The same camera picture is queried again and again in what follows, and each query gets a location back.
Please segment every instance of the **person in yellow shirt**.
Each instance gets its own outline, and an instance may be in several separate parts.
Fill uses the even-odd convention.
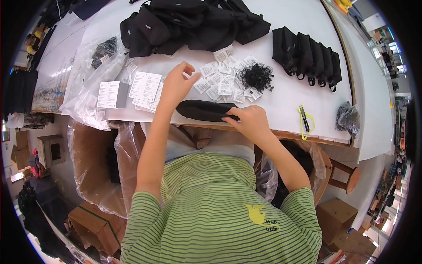
[[[28,34],[28,36],[25,39],[25,45],[27,46],[27,52],[29,54],[34,55],[38,48],[41,45],[41,42],[44,39],[45,31],[35,31],[34,34]]]

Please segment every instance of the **yellow cord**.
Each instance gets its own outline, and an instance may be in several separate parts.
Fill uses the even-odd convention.
[[[306,136],[303,136],[303,128],[302,128],[302,125],[303,125],[303,118],[302,118],[302,114],[300,115],[300,134],[302,135],[302,140],[306,140],[307,138],[308,138],[308,135],[312,132],[312,131],[314,131],[314,129],[315,129],[315,120],[314,120],[314,118],[310,115],[310,114],[307,114],[307,113],[305,113],[305,116],[307,116],[307,117],[310,117],[311,119],[312,119],[312,122],[314,123],[314,128],[312,128],[308,133],[307,133],[307,135]]]

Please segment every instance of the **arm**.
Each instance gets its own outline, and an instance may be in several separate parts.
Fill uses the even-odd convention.
[[[230,117],[224,117],[223,121],[232,125],[267,154],[275,164],[289,192],[302,187],[311,188],[305,170],[271,132],[263,108],[255,105],[242,109],[233,107],[227,114],[233,114],[240,118],[240,122]]]
[[[194,71],[195,69],[190,64],[182,62],[167,75],[164,81],[151,130],[139,158],[135,192],[146,191],[160,200],[160,185],[164,171],[165,147],[170,119],[177,105],[201,77],[200,73],[196,73],[188,79],[183,72],[192,75]]]

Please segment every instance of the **wooden stool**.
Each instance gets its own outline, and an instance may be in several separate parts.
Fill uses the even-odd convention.
[[[331,176],[330,176],[330,180],[328,181],[328,184],[335,186],[337,188],[341,188],[346,191],[346,194],[350,194],[353,191],[353,189],[356,187],[357,182],[359,181],[359,174],[360,174],[359,167],[355,167],[354,169],[352,169],[333,159],[330,159],[330,161],[333,165],[333,170],[331,171]],[[333,179],[335,168],[338,168],[349,174],[349,179],[347,180],[347,183]]]

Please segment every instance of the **yellow object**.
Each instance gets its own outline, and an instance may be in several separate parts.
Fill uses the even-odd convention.
[[[311,119],[312,119],[312,122],[314,122],[314,128],[312,128],[309,132],[308,132],[308,134],[306,135],[306,136],[304,136],[303,135],[303,128],[302,128],[302,125],[303,125],[303,118],[302,118],[302,114],[300,115],[300,134],[302,135],[302,140],[306,140],[307,138],[308,138],[308,135],[312,132],[312,131],[314,131],[314,129],[315,129],[315,120],[314,120],[314,118],[310,115],[310,114],[306,114],[305,113],[305,116],[307,116],[307,117],[310,117]]]
[[[349,8],[353,5],[350,0],[334,0],[334,2],[346,15],[349,12]]]

